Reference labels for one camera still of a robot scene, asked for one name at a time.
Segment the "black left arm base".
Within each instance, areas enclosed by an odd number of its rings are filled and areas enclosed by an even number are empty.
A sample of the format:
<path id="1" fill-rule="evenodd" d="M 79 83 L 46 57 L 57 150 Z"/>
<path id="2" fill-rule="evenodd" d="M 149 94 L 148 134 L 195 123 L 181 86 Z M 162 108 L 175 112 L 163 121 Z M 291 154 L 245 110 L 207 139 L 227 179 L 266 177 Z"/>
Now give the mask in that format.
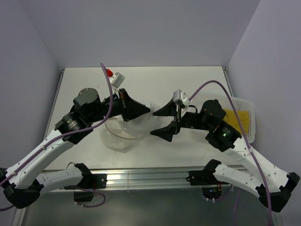
<path id="1" fill-rule="evenodd" d="M 71 169 L 69 165 L 73 163 L 70 162 L 67 165 L 66 169 Z M 91 170 L 83 163 L 73 163 L 73 167 L 80 170 L 83 178 L 79 182 L 79 184 L 74 186 L 65 186 L 64 189 L 66 190 L 80 190 L 80 192 L 73 192 L 73 199 L 76 205 L 79 205 L 83 208 L 95 208 L 103 205 L 106 201 L 106 196 L 97 191 L 97 189 L 106 188 L 107 183 L 107 174 L 93 174 Z M 87 205 L 84 204 L 85 202 L 91 202 L 95 195 L 102 197 L 102 201 L 96 205 Z"/>

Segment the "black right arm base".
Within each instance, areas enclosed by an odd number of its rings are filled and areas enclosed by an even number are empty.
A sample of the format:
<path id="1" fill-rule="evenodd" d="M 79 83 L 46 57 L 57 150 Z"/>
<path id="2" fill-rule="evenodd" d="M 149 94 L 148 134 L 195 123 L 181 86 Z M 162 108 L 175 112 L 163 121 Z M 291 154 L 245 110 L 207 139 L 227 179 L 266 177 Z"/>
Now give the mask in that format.
<path id="1" fill-rule="evenodd" d="M 213 173 L 216 172 L 216 167 L 221 165 L 218 160 L 210 160 L 202 170 L 191 170 L 186 177 L 186 181 L 191 186 L 213 186 L 211 188 L 202 188 L 202 194 L 205 199 L 216 201 L 222 197 L 222 184 L 218 181 Z"/>

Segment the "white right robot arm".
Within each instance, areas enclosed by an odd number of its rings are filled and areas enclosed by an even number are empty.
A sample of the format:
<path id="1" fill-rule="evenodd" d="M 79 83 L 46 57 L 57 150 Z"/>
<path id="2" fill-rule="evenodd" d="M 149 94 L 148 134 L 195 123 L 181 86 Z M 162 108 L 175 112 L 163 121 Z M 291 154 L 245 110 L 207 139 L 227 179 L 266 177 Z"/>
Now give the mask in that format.
<path id="1" fill-rule="evenodd" d="M 212 147 L 236 160 L 249 171 L 243 173 L 219 160 L 211 159 L 202 170 L 190 171 L 186 180 L 192 186 L 218 182 L 232 184 L 256 196 L 265 207 L 270 200 L 272 211 L 281 212 L 300 177 L 294 172 L 281 170 L 255 149 L 249 151 L 242 135 L 223 120 L 226 112 L 218 100 L 205 101 L 200 112 L 182 114 L 183 109 L 184 105 L 170 100 L 154 115 L 172 116 L 174 119 L 168 126 L 153 130 L 150 134 L 171 142 L 173 135 L 178 134 L 181 128 L 206 130 L 208 134 L 205 139 Z"/>

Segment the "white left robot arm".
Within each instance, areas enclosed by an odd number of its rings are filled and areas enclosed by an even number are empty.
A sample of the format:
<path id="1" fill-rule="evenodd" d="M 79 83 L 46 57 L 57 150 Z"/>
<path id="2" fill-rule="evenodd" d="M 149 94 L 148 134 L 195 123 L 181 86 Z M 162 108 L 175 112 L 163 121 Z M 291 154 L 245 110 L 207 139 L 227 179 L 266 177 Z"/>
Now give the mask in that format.
<path id="1" fill-rule="evenodd" d="M 40 196 L 59 188 L 87 188 L 92 183 L 92 173 L 83 163 L 76 163 L 64 170 L 43 173 L 43 170 L 62 153 L 78 144 L 93 131 L 94 122 L 121 116 L 124 121 L 136 119 L 150 109 L 133 100 L 125 89 L 100 100 L 94 88 L 79 92 L 73 106 L 50 132 L 48 137 L 15 165 L 0 170 L 0 186 L 7 200 L 23 209 Z"/>

